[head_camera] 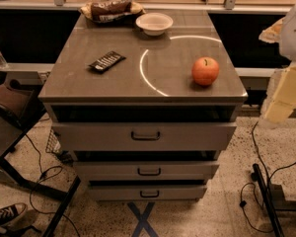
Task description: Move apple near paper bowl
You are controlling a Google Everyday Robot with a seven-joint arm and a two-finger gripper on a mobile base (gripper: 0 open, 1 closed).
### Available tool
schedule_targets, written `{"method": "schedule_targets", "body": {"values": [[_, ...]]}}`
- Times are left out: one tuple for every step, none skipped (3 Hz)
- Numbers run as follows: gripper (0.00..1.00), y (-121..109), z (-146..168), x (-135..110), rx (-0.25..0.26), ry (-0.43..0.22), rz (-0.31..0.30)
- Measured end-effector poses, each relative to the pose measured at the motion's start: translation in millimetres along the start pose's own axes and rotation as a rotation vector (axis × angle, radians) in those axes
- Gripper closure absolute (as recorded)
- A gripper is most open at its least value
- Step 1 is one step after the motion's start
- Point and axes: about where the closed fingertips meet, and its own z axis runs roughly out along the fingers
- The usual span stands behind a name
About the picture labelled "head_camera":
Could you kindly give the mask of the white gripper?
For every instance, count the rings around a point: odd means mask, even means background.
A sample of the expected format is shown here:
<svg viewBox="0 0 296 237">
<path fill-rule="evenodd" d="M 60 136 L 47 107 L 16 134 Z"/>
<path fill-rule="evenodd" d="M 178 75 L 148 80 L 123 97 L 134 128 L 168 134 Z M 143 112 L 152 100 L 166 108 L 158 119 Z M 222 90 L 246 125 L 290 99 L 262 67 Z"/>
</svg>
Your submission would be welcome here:
<svg viewBox="0 0 296 237">
<path fill-rule="evenodd" d="M 259 35 L 267 43 L 279 42 L 279 52 L 292 62 L 271 75 L 262 104 L 260 118 L 266 123 L 279 124 L 288 119 L 296 109 L 296 4 L 286 16 Z"/>
</svg>

